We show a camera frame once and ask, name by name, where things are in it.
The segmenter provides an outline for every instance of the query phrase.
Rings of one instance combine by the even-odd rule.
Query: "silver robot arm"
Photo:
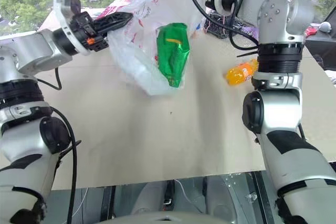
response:
[[[60,153],[70,136],[52,117],[35,74],[55,69],[77,53],[108,47],[109,30],[124,26],[129,13],[92,20],[79,0],[54,0],[61,28],[0,40],[0,149],[10,165],[0,169],[0,223],[40,223]]]
[[[255,92],[246,95],[243,123],[257,136],[285,223],[336,222],[336,173],[323,155],[297,134],[302,117],[305,29],[313,20],[308,0],[208,0],[219,13],[259,28]]]

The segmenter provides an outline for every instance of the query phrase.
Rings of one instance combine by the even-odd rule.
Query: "white plastic bag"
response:
[[[108,33],[115,62],[148,95],[175,91],[176,88],[169,86],[157,66],[157,30],[170,23],[185,23],[190,37],[202,21],[202,14],[192,0],[133,0],[118,11],[133,13],[134,18],[123,28]]]

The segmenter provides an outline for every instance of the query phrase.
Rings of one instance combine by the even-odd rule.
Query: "green snack bag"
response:
[[[156,39],[159,70],[170,86],[178,88],[190,52],[187,26],[184,23],[171,23],[159,29]]]

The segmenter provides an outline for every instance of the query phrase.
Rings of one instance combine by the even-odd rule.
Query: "orange bottle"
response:
[[[257,68],[258,61],[256,59],[239,64],[237,67],[232,68],[227,72],[226,80],[229,85],[238,85],[251,79]]]

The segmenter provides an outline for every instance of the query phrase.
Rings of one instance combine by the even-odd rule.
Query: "beige table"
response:
[[[74,56],[62,66],[61,91],[40,84],[45,100],[67,116],[83,140],[77,187],[265,169],[260,147],[241,121],[244,97],[253,86],[230,87],[222,77],[239,63],[241,51],[202,33],[191,47],[185,88],[169,97],[147,96],[113,63],[109,49]],[[307,50],[301,70],[306,137],[334,161],[336,89]],[[38,77],[55,83],[53,71]],[[53,189],[69,189],[71,172],[69,154]]]

